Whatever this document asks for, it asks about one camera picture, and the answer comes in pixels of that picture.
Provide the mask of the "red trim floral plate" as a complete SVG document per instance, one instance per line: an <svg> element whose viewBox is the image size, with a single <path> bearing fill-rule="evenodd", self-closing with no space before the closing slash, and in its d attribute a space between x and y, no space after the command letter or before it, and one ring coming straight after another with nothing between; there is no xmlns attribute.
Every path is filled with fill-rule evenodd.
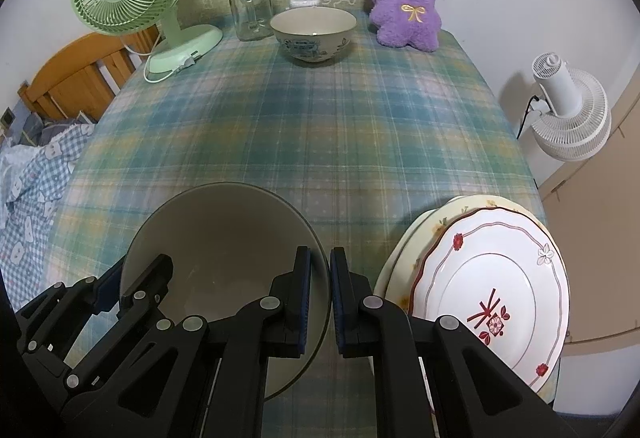
<svg viewBox="0 0 640 438"><path fill-rule="evenodd" d="M455 220L420 258L408 311L430 321L456 317L538 392L560 358L570 288L543 226L484 207Z"/></svg>

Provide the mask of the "medium yellow flower plate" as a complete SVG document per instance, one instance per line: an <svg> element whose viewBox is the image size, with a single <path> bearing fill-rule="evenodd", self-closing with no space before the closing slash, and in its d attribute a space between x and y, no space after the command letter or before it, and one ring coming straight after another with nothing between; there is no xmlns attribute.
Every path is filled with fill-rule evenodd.
<svg viewBox="0 0 640 438"><path fill-rule="evenodd" d="M416 275L416 269L419 267L420 256L438 240L442 232L455 220L464 214L475 212L484 207L501 207L524 214L532 221L535 221L541 230L550 234L549 230L533 213L507 198L487 194L457 196L443 206L435 208L435 213L431 214L413 232L408 243L399 254L383 298L393 302L407 312L410 304L410 291Z"/></svg>

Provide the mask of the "ceramic bowl blue pattern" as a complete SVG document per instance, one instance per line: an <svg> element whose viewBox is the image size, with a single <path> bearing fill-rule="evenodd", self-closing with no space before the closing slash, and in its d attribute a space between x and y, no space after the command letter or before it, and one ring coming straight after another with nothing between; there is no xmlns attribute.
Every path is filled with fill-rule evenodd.
<svg viewBox="0 0 640 438"><path fill-rule="evenodd" d="M302 7L283 11L270 28L284 54L306 63L329 61L352 41L357 19L348 11L328 7Z"/></svg>

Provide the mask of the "large yellow flower plate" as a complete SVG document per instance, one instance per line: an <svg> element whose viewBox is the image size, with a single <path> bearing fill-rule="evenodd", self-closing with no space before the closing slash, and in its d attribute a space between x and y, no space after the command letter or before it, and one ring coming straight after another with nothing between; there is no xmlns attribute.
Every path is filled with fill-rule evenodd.
<svg viewBox="0 0 640 438"><path fill-rule="evenodd" d="M373 289L373 294L378 297L385 297L385 292L387 285L390 283L390 277L392 276L393 270L395 268L397 259L399 257L400 252L404 249L409 239L413 235L413 232L416 231L417 228L420 227L424 221L427 220L431 214L434 214L434 210L427 210L420 216L417 216L416 219L410 224L409 228L404 232L401 236L400 240L396 244L395 248L390 253L390 257L387 258L385 265L383 266L378 278L375 282L375 287Z"/></svg>

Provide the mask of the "blue checkered bedding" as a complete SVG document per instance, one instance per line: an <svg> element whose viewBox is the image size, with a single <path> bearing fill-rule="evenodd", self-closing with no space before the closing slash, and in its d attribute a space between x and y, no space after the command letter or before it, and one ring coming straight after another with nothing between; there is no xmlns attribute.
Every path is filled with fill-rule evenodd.
<svg viewBox="0 0 640 438"><path fill-rule="evenodd" d="M44 289L58 204L95 129L79 118L37 122L1 149L1 274L15 310Z"/></svg>

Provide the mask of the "beige door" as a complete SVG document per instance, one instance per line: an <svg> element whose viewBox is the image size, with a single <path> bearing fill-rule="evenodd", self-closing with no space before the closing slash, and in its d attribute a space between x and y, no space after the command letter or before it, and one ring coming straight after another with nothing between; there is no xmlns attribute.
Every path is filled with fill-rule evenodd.
<svg viewBox="0 0 640 438"><path fill-rule="evenodd" d="M555 409L620 412L639 380L639 80L613 110L604 148L544 187L570 280L570 326Z"/></svg>

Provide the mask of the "wooden chair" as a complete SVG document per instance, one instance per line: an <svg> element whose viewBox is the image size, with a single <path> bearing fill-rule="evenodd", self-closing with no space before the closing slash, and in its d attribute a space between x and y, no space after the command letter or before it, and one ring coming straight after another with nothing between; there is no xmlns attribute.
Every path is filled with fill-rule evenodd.
<svg viewBox="0 0 640 438"><path fill-rule="evenodd" d="M158 28L119 38L91 33L55 54L17 94L29 111L50 120L85 113L99 120L134 74L131 57L144 59L158 39Z"/></svg>

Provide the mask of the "white standing fan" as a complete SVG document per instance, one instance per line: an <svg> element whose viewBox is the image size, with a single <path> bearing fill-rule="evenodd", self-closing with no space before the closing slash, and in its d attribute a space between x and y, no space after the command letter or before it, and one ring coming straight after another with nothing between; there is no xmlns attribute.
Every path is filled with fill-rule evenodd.
<svg viewBox="0 0 640 438"><path fill-rule="evenodd" d="M542 152L560 162L592 158L612 130L611 107L601 83L552 51L533 60L532 72L539 92L527 102L516 134L530 128Z"/></svg>

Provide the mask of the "cotton swab container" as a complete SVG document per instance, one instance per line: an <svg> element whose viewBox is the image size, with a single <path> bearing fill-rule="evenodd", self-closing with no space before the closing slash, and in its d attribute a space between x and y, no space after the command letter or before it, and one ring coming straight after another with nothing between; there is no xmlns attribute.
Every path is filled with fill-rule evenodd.
<svg viewBox="0 0 640 438"><path fill-rule="evenodd" d="M288 4L291 9L297 8L309 8L319 7L322 4L322 0L290 0Z"/></svg>

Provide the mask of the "glass jar black lid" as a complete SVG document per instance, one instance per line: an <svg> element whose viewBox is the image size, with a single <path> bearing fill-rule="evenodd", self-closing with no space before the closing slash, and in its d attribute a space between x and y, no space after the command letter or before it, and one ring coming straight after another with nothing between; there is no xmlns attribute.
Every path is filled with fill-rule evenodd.
<svg viewBox="0 0 640 438"><path fill-rule="evenodd" d="M236 36L242 42L258 40L273 34L271 0L228 0Z"/></svg>

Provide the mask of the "purple plush bunny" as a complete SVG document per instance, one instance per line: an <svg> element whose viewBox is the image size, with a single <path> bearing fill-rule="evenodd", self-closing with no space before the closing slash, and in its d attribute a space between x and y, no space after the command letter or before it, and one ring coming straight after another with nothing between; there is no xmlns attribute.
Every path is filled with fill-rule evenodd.
<svg viewBox="0 0 640 438"><path fill-rule="evenodd" d="M436 0L370 2L369 19L381 45L392 48L411 46L425 52L434 52L439 48L442 19L436 10Z"/></svg>

